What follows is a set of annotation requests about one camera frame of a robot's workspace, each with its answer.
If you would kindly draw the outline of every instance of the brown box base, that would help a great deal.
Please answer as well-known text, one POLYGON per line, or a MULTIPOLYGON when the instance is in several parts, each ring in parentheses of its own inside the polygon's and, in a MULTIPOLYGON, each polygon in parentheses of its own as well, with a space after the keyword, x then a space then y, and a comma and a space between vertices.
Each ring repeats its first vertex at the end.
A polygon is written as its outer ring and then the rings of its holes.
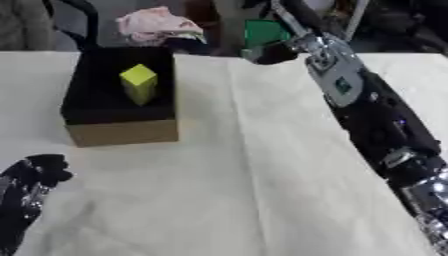
POLYGON ((66 128, 78 147, 179 140, 176 120, 67 125, 66 128))

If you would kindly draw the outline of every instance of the chair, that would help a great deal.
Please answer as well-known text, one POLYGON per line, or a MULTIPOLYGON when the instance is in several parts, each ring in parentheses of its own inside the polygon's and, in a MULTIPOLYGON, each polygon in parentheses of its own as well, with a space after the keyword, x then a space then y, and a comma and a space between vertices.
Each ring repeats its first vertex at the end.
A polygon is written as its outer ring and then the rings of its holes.
MULTIPOLYGON (((435 29, 434 24, 433 26, 428 24, 432 17, 428 11, 423 11, 422 3, 426 5, 426 1, 428 0, 375 0, 371 2, 364 22, 365 25, 373 29, 374 33, 384 37, 383 40, 386 43, 382 45, 382 51, 411 50, 447 53, 447 42, 442 40, 443 38, 440 37, 440 33, 437 33, 439 31, 435 29)), ((447 9, 441 9, 441 11, 447 13, 447 9)))
MULTIPOLYGON (((54 7, 51 0, 42 0, 50 17, 54 16, 54 7)), ((87 16, 87 29, 86 35, 80 35, 68 30, 58 28, 57 24, 55 29, 69 36, 75 41, 77 48, 80 51, 84 51, 90 48, 99 47, 97 43, 98 38, 98 23, 99 15, 96 8, 86 0, 57 0, 61 1, 73 8, 81 11, 87 16)))

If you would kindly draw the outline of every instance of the yellow cube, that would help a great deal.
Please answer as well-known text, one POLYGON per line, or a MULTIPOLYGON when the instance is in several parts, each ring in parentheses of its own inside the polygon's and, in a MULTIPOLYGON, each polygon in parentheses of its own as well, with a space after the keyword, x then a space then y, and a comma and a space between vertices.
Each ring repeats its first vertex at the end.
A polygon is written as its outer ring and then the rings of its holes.
POLYGON ((157 74, 142 64, 120 74, 121 83, 129 98, 139 106, 148 103, 155 96, 157 74))

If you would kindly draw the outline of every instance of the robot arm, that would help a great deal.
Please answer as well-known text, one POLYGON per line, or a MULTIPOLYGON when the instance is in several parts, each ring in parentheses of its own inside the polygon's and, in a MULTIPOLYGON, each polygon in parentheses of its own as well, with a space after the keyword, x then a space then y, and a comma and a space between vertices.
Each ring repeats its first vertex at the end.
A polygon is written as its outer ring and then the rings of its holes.
POLYGON ((320 30, 319 19, 306 4, 249 2, 246 7, 267 3, 293 38, 246 52, 246 57, 271 64, 281 62, 273 54, 280 48, 288 51, 286 60, 299 50, 308 52, 309 73, 354 146, 418 221, 434 248, 448 255, 448 168, 439 156, 440 142, 345 41, 320 30))

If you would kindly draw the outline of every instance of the white fabric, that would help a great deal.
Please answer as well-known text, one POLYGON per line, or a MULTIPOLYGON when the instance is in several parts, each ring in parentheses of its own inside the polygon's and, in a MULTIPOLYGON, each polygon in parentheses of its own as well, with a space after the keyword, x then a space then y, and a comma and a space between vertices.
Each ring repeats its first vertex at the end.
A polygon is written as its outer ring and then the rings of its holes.
MULTIPOLYGON (((79 149, 58 114, 76 58, 0 54, 0 168, 64 153, 77 173, 17 255, 432 255, 303 59, 266 67, 177 56, 181 142, 79 149)), ((364 59, 448 142, 444 58, 364 59)))

